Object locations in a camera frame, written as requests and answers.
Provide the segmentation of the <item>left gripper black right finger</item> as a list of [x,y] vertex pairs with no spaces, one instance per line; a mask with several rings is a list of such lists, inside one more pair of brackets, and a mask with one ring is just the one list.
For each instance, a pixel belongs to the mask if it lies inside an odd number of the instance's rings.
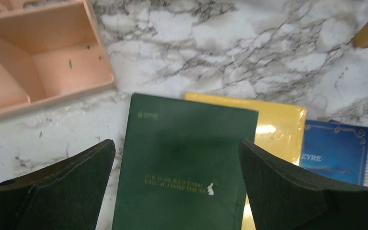
[[239,162],[258,230],[368,230],[368,187],[307,171],[241,139]]

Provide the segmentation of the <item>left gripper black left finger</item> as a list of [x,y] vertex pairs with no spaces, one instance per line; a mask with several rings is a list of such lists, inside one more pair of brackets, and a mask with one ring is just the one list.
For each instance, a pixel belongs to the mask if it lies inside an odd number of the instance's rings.
[[0,183],[0,230],[93,230],[115,157],[106,139]]

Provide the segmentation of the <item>yellow book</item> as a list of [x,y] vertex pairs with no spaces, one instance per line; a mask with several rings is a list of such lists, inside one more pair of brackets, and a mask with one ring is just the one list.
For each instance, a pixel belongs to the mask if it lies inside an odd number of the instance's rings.
[[307,109],[303,106],[187,92],[186,100],[258,111],[255,144],[299,165]]

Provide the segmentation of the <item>blue orange book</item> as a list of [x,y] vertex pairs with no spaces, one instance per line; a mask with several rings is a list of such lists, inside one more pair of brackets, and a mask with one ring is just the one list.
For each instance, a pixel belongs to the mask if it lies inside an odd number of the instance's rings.
[[368,155],[368,127],[307,120],[300,167],[316,174],[364,184]]

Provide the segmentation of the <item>dark green book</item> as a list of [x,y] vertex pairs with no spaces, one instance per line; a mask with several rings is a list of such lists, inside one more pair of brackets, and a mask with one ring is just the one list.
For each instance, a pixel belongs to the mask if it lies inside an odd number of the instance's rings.
[[239,230],[246,191],[239,140],[253,110],[134,93],[114,230]]

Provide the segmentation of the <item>orange plastic file organizer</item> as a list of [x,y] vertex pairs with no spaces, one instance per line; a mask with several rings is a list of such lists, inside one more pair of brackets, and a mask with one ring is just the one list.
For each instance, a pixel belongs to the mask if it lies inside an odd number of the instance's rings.
[[0,117],[111,86],[89,0],[0,0]]

